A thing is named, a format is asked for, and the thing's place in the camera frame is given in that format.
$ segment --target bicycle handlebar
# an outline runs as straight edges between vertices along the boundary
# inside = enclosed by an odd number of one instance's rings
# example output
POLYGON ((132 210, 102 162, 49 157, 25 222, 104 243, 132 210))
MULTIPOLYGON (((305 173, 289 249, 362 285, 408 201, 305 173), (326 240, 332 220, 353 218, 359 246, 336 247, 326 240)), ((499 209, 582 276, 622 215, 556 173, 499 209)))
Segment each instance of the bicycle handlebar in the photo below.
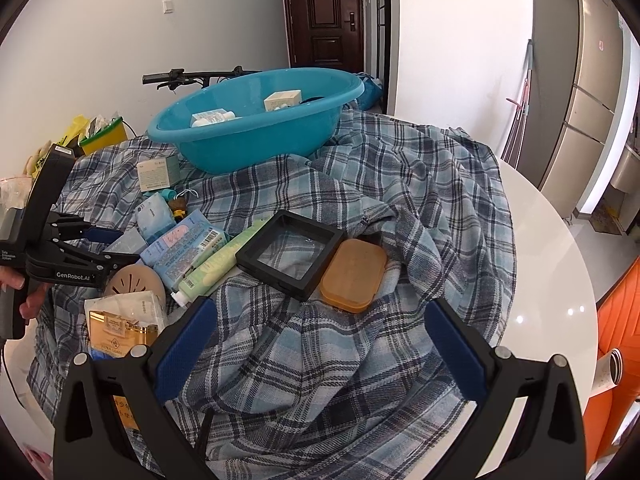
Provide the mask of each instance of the bicycle handlebar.
POLYGON ((202 79, 203 86, 209 86, 209 81, 213 77, 221 78, 226 77, 233 79, 235 77, 241 77, 243 75, 258 73, 257 70, 244 70, 242 66, 236 66, 231 72, 185 72, 183 68, 174 68, 167 73, 148 74, 142 76, 142 84, 162 84, 162 83, 174 83, 177 85, 193 84, 197 79, 202 79))

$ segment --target barcode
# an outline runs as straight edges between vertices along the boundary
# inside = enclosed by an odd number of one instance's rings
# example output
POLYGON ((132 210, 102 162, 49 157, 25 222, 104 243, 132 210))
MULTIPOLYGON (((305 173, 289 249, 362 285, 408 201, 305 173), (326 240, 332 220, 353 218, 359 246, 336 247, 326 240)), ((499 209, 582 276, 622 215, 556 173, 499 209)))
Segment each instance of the barcode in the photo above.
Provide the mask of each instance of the barcode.
POLYGON ((200 248, 201 248, 201 249, 206 249, 206 248, 207 248, 207 246, 208 246, 210 243, 212 243, 212 241, 213 241, 213 240, 215 240, 217 237, 218 237, 218 232, 216 232, 216 231, 212 231, 212 232, 210 232, 210 233, 207 235, 207 237, 206 237, 203 241, 201 241, 201 243, 200 243, 200 248))

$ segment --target gold packaging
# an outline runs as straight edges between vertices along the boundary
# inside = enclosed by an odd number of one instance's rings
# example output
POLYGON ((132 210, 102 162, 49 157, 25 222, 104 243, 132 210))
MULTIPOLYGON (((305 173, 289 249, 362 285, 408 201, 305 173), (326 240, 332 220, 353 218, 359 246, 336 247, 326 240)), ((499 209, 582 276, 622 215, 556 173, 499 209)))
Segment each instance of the gold packaging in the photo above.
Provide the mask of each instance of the gold packaging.
POLYGON ((109 312, 89 313, 91 346, 111 357, 124 357, 136 345, 151 346, 158 326, 139 326, 137 321, 109 312))

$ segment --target brown wooden door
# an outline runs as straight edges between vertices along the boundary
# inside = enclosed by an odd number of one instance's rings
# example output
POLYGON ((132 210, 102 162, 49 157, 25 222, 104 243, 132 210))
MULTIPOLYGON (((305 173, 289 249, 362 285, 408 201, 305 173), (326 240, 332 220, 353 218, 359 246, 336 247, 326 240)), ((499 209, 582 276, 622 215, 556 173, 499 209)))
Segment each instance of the brown wooden door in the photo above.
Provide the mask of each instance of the brown wooden door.
POLYGON ((292 67, 364 70, 362 0, 285 0, 292 67))

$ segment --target white wall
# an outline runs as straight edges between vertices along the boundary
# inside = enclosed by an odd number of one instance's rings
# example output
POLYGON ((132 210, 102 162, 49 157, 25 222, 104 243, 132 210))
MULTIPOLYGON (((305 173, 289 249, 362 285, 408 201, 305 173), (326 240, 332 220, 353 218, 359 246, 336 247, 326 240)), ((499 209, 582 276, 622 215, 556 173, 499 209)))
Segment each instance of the white wall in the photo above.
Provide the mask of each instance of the white wall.
MULTIPOLYGON (((289 65, 282 0, 30 0, 0 45, 0 176, 78 115, 119 111, 138 134, 177 97, 145 73, 289 65)), ((178 90, 178 94, 193 91, 178 90)))
POLYGON ((402 120, 464 128, 497 150, 520 100, 533 0, 399 0, 402 120))

